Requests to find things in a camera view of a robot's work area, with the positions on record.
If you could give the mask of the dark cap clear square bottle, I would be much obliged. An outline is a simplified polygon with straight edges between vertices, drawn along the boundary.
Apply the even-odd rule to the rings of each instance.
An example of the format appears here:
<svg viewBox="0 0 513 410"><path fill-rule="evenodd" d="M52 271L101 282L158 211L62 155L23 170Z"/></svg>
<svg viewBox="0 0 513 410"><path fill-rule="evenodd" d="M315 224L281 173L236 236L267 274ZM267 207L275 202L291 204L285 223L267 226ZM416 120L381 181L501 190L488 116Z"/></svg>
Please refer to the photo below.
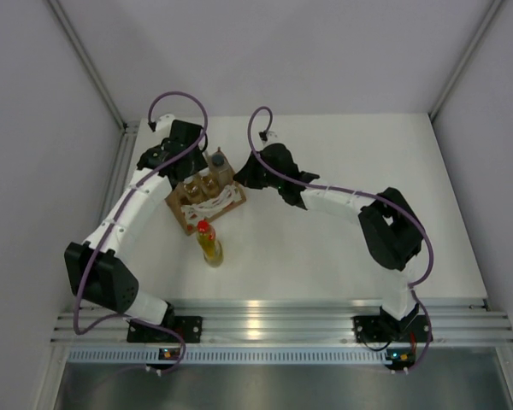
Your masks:
<svg viewBox="0 0 513 410"><path fill-rule="evenodd" d="M227 158L221 151L216 151L210 156L210 165L217 177L217 181L221 188L231 184L232 173Z"/></svg>

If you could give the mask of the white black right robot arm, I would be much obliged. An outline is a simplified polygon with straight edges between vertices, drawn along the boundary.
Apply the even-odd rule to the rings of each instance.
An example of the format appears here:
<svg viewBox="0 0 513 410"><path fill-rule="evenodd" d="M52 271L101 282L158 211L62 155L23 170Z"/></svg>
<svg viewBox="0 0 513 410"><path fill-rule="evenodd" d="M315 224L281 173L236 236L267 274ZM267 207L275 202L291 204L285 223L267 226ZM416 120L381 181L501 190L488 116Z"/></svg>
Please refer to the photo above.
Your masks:
<svg viewBox="0 0 513 410"><path fill-rule="evenodd" d="M403 194L392 187L371 194L327 184L319 175L301 170L274 132L266 129L259 138L262 148L249 142L251 153L234 180L253 190L273 189L292 207L358 228L370 257L387 271L378 326L387 337L402 338L420 311L412 295L416 281L405 270L429 242Z"/></svg>

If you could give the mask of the white cap amber bottle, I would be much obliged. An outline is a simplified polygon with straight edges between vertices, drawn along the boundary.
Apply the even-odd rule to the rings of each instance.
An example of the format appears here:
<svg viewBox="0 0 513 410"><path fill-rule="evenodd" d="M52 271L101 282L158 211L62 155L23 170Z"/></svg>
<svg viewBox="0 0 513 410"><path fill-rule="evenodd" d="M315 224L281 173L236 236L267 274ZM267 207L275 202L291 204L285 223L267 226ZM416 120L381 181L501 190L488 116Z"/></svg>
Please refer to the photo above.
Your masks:
<svg viewBox="0 0 513 410"><path fill-rule="evenodd" d="M208 197L217 197L220 194L220 186L213 173L208 168L200 172L200 179L202 182L202 190Z"/></svg>
<svg viewBox="0 0 513 410"><path fill-rule="evenodd" d="M183 181L183 189L186 193L187 199L191 203L201 203L204 199L204 193L199 186L197 180L195 180L193 177L187 178Z"/></svg>

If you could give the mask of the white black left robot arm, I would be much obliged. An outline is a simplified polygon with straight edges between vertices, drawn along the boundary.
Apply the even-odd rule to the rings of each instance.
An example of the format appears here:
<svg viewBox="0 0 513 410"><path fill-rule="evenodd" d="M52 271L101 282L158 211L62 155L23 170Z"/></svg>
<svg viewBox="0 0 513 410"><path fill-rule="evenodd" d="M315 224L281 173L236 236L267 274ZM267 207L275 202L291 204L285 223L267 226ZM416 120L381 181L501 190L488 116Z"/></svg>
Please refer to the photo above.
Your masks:
<svg viewBox="0 0 513 410"><path fill-rule="evenodd" d="M150 129L159 143L139 157L125 191L98 228L83 243L70 243L64 259L77 302L143 321L148 333L164 342L176 330L174 306L142 290L127 260L156 208L178 183L206 167L199 147L205 131L167 115Z"/></svg>

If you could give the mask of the red cap yellow bottle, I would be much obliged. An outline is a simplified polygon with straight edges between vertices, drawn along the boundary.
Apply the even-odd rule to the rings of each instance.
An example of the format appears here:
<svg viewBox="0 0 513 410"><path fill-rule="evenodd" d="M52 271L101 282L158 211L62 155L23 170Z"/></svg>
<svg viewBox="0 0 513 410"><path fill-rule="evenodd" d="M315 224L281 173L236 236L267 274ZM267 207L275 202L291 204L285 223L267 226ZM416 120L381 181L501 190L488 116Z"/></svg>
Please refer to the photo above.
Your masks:
<svg viewBox="0 0 513 410"><path fill-rule="evenodd" d="M223 251L215 228L207 221L200 220L197 224L197 241L203 251L205 261L211 267L218 267L223 262Z"/></svg>

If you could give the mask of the jute canvas bag with strawberries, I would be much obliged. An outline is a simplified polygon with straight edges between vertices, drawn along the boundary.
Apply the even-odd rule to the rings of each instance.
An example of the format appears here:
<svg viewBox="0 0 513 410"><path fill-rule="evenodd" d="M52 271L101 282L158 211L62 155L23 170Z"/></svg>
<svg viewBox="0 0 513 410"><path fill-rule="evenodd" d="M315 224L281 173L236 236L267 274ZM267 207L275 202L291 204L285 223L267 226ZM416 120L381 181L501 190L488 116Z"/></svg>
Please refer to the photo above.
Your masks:
<svg viewBox="0 0 513 410"><path fill-rule="evenodd" d="M218 148L216 151L221 151L224 154L221 148ZM213 173L217 181L215 172L210 165L211 155L207 152L204 152L203 154L205 160L208 163L207 168ZM233 179L234 170L231 165L230 168L232 173L231 184L226 185L223 188L220 187L220 194L217 197L208 197L203 191L205 199L198 204L191 203L186 197L186 193L183 189L183 182L180 182L177 187L174 188L173 191L166 197L165 202L167 203L176 220L179 222L182 231L187 236L190 236L196 232L197 224L200 220L207 220L208 222L215 221L224 214L234 210L246 202L245 192L241 184ZM196 173L193 178L197 180L199 186L202 189L200 172Z"/></svg>

